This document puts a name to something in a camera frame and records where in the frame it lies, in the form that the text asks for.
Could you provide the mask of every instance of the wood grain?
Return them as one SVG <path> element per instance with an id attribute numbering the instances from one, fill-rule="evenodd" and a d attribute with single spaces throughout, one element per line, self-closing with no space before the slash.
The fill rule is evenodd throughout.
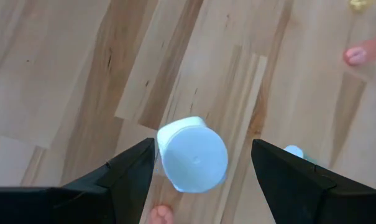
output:
<path id="1" fill-rule="evenodd" d="M 376 3 L 0 1 L 0 186 L 66 184 L 200 116 L 227 146 L 227 179 L 178 192 L 157 152 L 141 223 L 160 204 L 175 223 L 274 223 L 254 138 L 376 188 L 376 63 L 341 57 L 375 36 Z"/>

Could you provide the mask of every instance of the white plastic cup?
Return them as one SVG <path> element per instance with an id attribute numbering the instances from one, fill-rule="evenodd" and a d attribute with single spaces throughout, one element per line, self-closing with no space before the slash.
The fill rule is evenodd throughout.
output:
<path id="1" fill-rule="evenodd" d="M 174 121 L 157 133 L 162 164 L 180 192 L 206 192 L 226 178 L 227 150 L 199 117 Z"/>

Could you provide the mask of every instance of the bare foot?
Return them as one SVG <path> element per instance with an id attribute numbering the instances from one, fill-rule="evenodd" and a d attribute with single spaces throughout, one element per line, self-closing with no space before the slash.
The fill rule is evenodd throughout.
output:
<path id="1" fill-rule="evenodd" d="M 376 38 L 366 40 L 344 52 L 344 60 L 350 66 L 362 65 L 376 60 Z"/>
<path id="2" fill-rule="evenodd" d="M 156 206 L 150 211 L 149 224 L 174 224 L 173 212 L 166 205 Z"/>

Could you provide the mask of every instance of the hardwood floor plank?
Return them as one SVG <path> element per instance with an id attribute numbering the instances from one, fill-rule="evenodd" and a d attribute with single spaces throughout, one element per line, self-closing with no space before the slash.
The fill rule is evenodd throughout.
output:
<path id="1" fill-rule="evenodd" d="M 0 1 L 0 186 L 66 184 L 200 116 L 227 146 L 227 179 L 178 192 L 156 149 L 141 223 L 161 204 L 175 223 L 274 223 L 254 138 L 376 188 L 376 63 L 341 57 L 374 36 L 376 3 Z"/>
<path id="2" fill-rule="evenodd" d="M 71 181 L 112 158 L 122 127 L 114 118 L 157 0 L 111 1 L 99 28 L 94 57 L 71 134 L 62 182 Z"/>
<path id="3" fill-rule="evenodd" d="M 185 4 L 186 0 L 166 0 L 158 3 L 117 107 L 116 116 L 138 122 L 155 80 L 160 75 L 160 66 L 165 60 Z"/>
<path id="4" fill-rule="evenodd" d="M 9 18 L 17 27 L 7 34 L 13 41 L 0 67 L 0 133 L 48 148 L 108 2 L 25 5 Z"/>
<path id="5" fill-rule="evenodd" d="M 0 136 L 0 186 L 21 184 L 34 151 L 33 145 Z"/>
<path id="6" fill-rule="evenodd" d="M 160 66 L 139 124 L 158 129 L 203 0 L 187 0 Z"/>

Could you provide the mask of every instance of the yellow object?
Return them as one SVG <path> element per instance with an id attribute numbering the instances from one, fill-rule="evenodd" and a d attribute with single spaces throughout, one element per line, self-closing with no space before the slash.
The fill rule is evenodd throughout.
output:
<path id="1" fill-rule="evenodd" d="M 349 1 L 351 8 L 357 12 L 362 12 L 364 9 L 367 9 L 372 3 L 373 3 L 373 0 L 350 0 Z"/>

